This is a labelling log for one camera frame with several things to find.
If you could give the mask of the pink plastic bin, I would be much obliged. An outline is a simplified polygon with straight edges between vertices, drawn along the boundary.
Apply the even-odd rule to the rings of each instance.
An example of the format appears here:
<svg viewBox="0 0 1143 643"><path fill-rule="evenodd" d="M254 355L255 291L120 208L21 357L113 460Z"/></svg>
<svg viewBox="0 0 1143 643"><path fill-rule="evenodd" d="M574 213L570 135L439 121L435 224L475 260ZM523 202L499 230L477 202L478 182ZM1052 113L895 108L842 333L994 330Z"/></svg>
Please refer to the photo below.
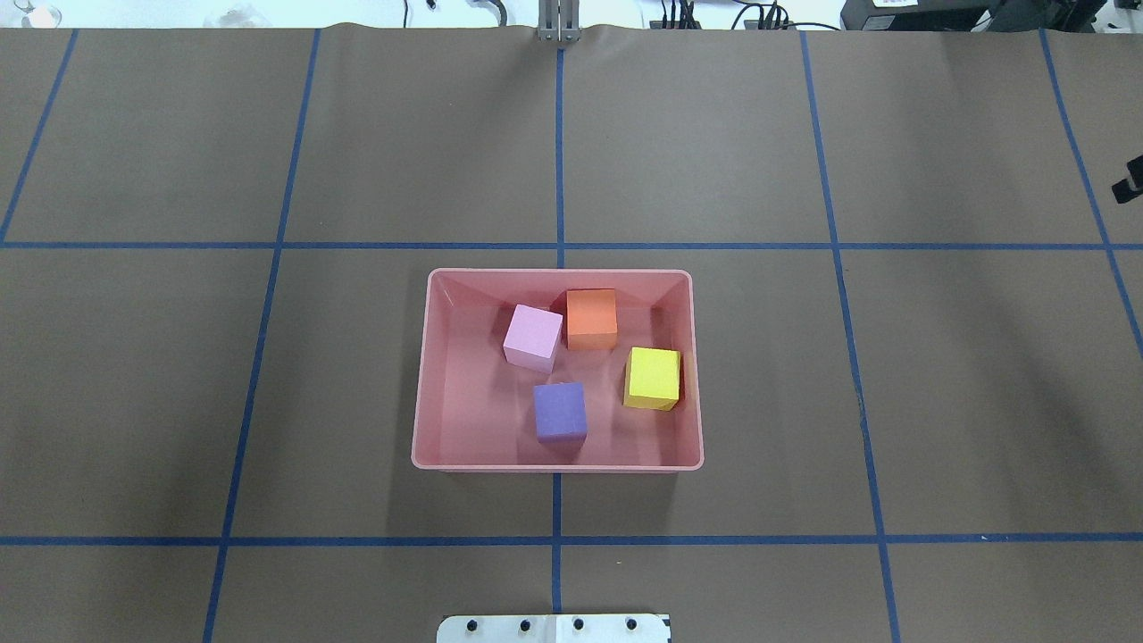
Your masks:
<svg viewBox="0 0 1143 643"><path fill-rule="evenodd" d="M551 373L512 365L503 341L517 305L561 310L572 290L612 289L618 343L609 351L555 347ZM633 347L680 354L670 410L624 405ZM676 473L704 463L693 280L681 270L440 268L426 282L411 461L424 471ZM588 436L544 444L531 389L578 381Z"/></svg>

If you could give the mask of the pink foam block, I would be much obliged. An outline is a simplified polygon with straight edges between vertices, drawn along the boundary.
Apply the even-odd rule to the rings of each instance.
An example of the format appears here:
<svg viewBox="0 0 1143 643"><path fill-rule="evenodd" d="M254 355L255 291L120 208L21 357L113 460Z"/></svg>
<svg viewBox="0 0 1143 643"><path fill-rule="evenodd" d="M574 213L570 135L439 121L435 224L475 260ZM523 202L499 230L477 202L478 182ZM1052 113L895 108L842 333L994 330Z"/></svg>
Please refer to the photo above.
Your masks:
<svg viewBox="0 0 1143 643"><path fill-rule="evenodd" d="M505 333L502 349L511 365L539 373L555 369L555 351L563 333L563 315L555 311L518 304Z"/></svg>

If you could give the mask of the aluminium frame post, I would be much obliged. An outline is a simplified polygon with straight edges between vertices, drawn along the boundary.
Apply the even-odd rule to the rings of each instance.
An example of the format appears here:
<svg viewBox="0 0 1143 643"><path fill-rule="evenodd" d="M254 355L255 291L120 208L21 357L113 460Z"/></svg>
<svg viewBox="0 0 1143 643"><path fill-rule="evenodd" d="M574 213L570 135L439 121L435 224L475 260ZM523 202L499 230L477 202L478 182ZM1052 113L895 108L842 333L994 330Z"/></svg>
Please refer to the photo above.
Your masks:
<svg viewBox="0 0 1143 643"><path fill-rule="evenodd" d="M539 0L536 34L542 42L580 41L580 0Z"/></svg>

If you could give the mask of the purple foam block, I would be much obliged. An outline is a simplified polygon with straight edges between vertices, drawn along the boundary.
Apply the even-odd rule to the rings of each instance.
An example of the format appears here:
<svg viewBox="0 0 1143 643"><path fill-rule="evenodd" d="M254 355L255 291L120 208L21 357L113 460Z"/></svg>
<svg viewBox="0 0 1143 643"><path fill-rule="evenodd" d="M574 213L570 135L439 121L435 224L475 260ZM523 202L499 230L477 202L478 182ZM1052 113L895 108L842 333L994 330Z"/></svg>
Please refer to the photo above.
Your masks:
<svg viewBox="0 0 1143 643"><path fill-rule="evenodd" d="M582 383L538 384L531 388L531 404L539 443L588 439L588 402Z"/></svg>

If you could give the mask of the yellow foam block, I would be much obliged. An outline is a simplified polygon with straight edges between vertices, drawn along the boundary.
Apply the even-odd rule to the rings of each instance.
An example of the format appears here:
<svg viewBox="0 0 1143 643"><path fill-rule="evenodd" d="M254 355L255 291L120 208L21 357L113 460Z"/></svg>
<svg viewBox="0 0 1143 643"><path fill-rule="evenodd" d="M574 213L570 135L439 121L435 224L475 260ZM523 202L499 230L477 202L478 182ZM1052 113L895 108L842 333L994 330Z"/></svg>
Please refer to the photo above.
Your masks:
<svg viewBox="0 0 1143 643"><path fill-rule="evenodd" d="M631 408L670 411L681 396L681 353L660 347L629 351L623 403Z"/></svg>

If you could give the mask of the orange foam block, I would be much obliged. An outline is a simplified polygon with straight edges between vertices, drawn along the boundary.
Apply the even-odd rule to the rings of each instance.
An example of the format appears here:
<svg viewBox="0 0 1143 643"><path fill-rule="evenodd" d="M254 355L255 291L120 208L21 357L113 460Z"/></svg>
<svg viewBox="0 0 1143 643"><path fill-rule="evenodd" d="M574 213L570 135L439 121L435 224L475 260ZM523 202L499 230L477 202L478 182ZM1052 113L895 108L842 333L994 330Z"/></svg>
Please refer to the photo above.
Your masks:
<svg viewBox="0 0 1143 643"><path fill-rule="evenodd" d="M618 343L615 289L573 289L566 292L568 349L615 349Z"/></svg>

